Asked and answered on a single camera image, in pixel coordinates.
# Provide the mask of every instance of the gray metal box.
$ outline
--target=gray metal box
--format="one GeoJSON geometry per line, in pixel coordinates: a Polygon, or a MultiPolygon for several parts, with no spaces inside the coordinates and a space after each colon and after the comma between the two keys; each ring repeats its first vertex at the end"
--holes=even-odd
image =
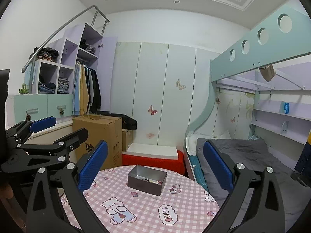
{"type": "Polygon", "coordinates": [[[161,195],[167,172],[137,165],[128,174],[128,186],[145,193],[161,195]]]}

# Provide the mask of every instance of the round hole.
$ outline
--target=round hole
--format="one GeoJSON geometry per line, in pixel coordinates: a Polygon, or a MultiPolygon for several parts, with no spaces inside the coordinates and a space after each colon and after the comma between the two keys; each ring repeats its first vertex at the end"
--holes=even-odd
{"type": "Polygon", "coordinates": [[[277,23],[279,25],[281,32],[284,32],[284,33],[290,32],[292,27],[293,27],[292,20],[286,14],[280,15],[278,20],[277,20],[277,23]]]}
{"type": "Polygon", "coordinates": [[[230,58],[230,61],[234,61],[234,59],[235,59],[235,50],[232,49],[230,51],[230,57],[229,58],[230,58]]]}
{"type": "Polygon", "coordinates": [[[268,42],[269,33],[268,33],[268,31],[265,28],[261,28],[258,31],[257,37],[258,37],[259,44],[264,45],[265,43],[268,42]]]}
{"type": "Polygon", "coordinates": [[[242,43],[242,53],[248,54],[249,51],[249,42],[247,40],[244,40],[242,43]]]}

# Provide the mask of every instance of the wardrobe door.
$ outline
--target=wardrobe door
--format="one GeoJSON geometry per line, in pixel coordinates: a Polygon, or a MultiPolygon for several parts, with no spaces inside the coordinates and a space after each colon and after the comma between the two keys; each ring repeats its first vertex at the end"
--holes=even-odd
{"type": "Polygon", "coordinates": [[[242,92],[234,139],[248,139],[254,107],[254,94],[242,92]]]}
{"type": "Polygon", "coordinates": [[[220,136],[229,131],[230,137],[234,138],[238,114],[241,103],[241,92],[219,89],[219,104],[217,108],[214,136],[220,136]]]}
{"type": "MultiPolygon", "coordinates": [[[[190,114],[190,123],[192,123],[203,111],[206,106],[209,92],[210,78],[210,60],[216,58],[219,54],[203,49],[197,49],[192,107],[190,114]]],[[[219,97],[219,88],[216,89],[216,97],[219,97]]],[[[196,131],[206,135],[213,135],[217,112],[217,103],[206,122],[196,131]]]]}
{"type": "Polygon", "coordinates": [[[116,50],[117,37],[103,37],[100,48],[98,63],[92,65],[96,70],[101,97],[101,111],[110,111],[110,93],[112,70],[114,67],[114,54],[116,50]]]}
{"type": "Polygon", "coordinates": [[[191,112],[196,49],[169,45],[158,145],[183,146],[191,112]]]}
{"type": "Polygon", "coordinates": [[[132,117],[140,45],[140,42],[117,43],[111,81],[111,113],[132,117]]]}
{"type": "Polygon", "coordinates": [[[162,109],[168,44],[142,43],[134,92],[134,142],[156,145],[162,109]]]}

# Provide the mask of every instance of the blue gripper pad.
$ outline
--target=blue gripper pad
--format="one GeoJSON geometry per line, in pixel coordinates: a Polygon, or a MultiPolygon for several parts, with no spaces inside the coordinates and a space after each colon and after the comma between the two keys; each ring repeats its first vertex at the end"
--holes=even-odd
{"type": "Polygon", "coordinates": [[[45,130],[47,128],[53,127],[56,124],[55,117],[47,117],[32,123],[29,128],[30,132],[37,133],[39,131],[45,130]]]}
{"type": "Polygon", "coordinates": [[[203,155],[215,174],[221,188],[231,192],[233,190],[232,172],[209,142],[204,143],[203,155]]]}
{"type": "Polygon", "coordinates": [[[79,174],[78,189],[80,192],[87,190],[91,187],[98,171],[105,162],[108,156],[108,145],[105,141],[101,140],[94,149],[94,152],[89,157],[84,167],[79,174]]]}

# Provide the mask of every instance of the round table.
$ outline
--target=round table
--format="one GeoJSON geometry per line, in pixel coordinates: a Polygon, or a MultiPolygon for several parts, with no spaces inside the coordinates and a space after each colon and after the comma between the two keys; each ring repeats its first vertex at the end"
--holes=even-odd
{"type": "MultiPolygon", "coordinates": [[[[166,169],[160,196],[130,188],[128,173],[135,166],[98,172],[90,189],[83,192],[99,220],[111,233],[202,233],[219,207],[198,183],[166,169]]],[[[80,228],[65,197],[61,198],[72,225],[80,228]]]]}

